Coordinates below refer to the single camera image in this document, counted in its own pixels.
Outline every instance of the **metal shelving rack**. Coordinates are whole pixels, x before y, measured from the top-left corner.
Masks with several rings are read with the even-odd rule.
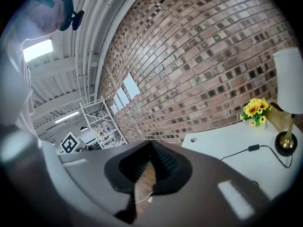
[[[102,149],[127,144],[126,139],[119,130],[103,97],[95,102],[83,105],[80,103],[80,107],[88,124],[88,127],[91,131],[95,132],[98,144]],[[113,129],[110,129],[110,131],[105,132],[103,136],[100,136],[97,133],[97,130],[99,129],[102,131],[102,126],[100,125],[102,122],[111,123]]]

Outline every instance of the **black cable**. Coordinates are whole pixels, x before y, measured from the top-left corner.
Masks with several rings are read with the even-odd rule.
[[[222,161],[223,159],[226,159],[226,158],[228,158],[228,157],[235,156],[235,155],[237,155],[237,154],[239,154],[239,153],[242,153],[242,152],[244,152],[244,151],[247,151],[247,150],[248,150],[248,151],[254,151],[254,150],[260,149],[260,147],[268,147],[268,148],[271,150],[271,152],[274,153],[275,157],[278,159],[278,161],[281,163],[281,165],[284,166],[285,168],[290,168],[290,166],[292,165],[292,162],[293,162],[293,155],[291,155],[292,158],[291,158],[291,160],[290,160],[290,164],[289,164],[289,166],[287,166],[287,165],[285,165],[285,164],[280,160],[280,158],[276,155],[276,153],[272,150],[272,148],[269,147],[269,146],[267,146],[267,145],[262,145],[262,146],[259,146],[259,145],[249,146],[249,147],[248,147],[247,149],[245,149],[245,150],[239,151],[239,152],[237,152],[237,153],[235,153],[235,154],[232,154],[232,155],[230,155],[230,156],[223,157],[223,158],[221,159],[221,161]]]
[[[225,158],[232,157],[232,156],[234,156],[234,155],[240,154],[240,153],[242,153],[242,152],[244,152],[244,151],[247,151],[247,150],[248,150],[248,148],[245,149],[245,150],[239,151],[239,152],[237,152],[237,153],[235,153],[235,154],[232,154],[232,155],[230,155],[230,156],[223,157],[223,158],[221,159],[221,161],[222,161],[223,159],[225,159]]]
[[[278,161],[282,164],[282,166],[284,166],[285,168],[290,168],[290,166],[292,165],[292,162],[293,162],[293,155],[291,155],[292,158],[291,158],[291,160],[290,160],[290,164],[289,164],[289,166],[287,166],[287,165],[285,165],[285,164],[280,160],[280,158],[276,155],[276,153],[273,151],[273,149],[272,149],[271,147],[266,146],[266,145],[263,145],[263,146],[260,146],[260,147],[268,147],[268,148],[271,150],[271,152],[274,153],[275,157],[276,157],[276,158],[278,159]]]

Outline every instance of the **person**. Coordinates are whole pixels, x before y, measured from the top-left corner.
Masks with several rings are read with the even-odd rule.
[[[70,26],[77,30],[83,15],[82,10],[74,12],[72,0],[26,0],[14,14],[0,40],[0,124],[14,124],[37,136],[30,118],[32,89],[22,44]]]

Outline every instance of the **black lamp base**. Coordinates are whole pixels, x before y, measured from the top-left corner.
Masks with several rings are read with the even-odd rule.
[[[295,137],[294,134],[292,134],[292,145],[293,146],[291,148],[283,147],[280,143],[280,140],[286,135],[286,133],[287,133],[286,131],[279,133],[276,136],[276,141],[275,141],[275,147],[276,147],[277,152],[284,157],[291,156],[298,145],[297,138]]]

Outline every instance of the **power cord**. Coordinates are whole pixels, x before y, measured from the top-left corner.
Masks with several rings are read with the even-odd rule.
[[[242,153],[242,152],[244,152],[244,151],[254,151],[254,150],[258,150],[258,149],[260,149],[260,147],[268,147],[270,150],[271,150],[271,152],[275,155],[275,157],[278,159],[278,161],[281,163],[281,165],[282,166],[284,166],[285,168],[290,168],[290,166],[292,165],[292,162],[293,162],[293,155],[291,155],[291,160],[290,160],[290,164],[289,164],[289,166],[287,166],[287,165],[285,165],[281,160],[280,160],[280,158],[276,155],[276,153],[272,150],[272,148],[271,147],[269,147],[269,146],[267,146],[267,145],[262,145],[262,146],[260,146],[260,145],[253,145],[253,146],[249,146],[247,149],[245,149],[245,150],[242,150],[242,151],[239,151],[239,152],[237,152],[237,153],[235,153],[235,154],[232,154],[232,155],[230,155],[230,156],[226,156],[226,157],[223,157],[222,159],[221,159],[221,161],[222,160],[224,160],[224,159],[226,159],[226,158],[228,158],[228,157],[232,157],[232,156],[235,156],[235,155],[237,155],[237,154],[240,154],[240,153]]]
[[[150,194],[148,194],[147,195],[147,197],[145,198],[145,199],[143,199],[143,200],[140,200],[140,201],[138,201],[138,202],[136,202],[135,204],[137,204],[137,203],[139,203],[139,202],[142,202],[142,201],[145,201],[145,200],[147,200],[147,198],[152,194],[153,192],[151,192]]]

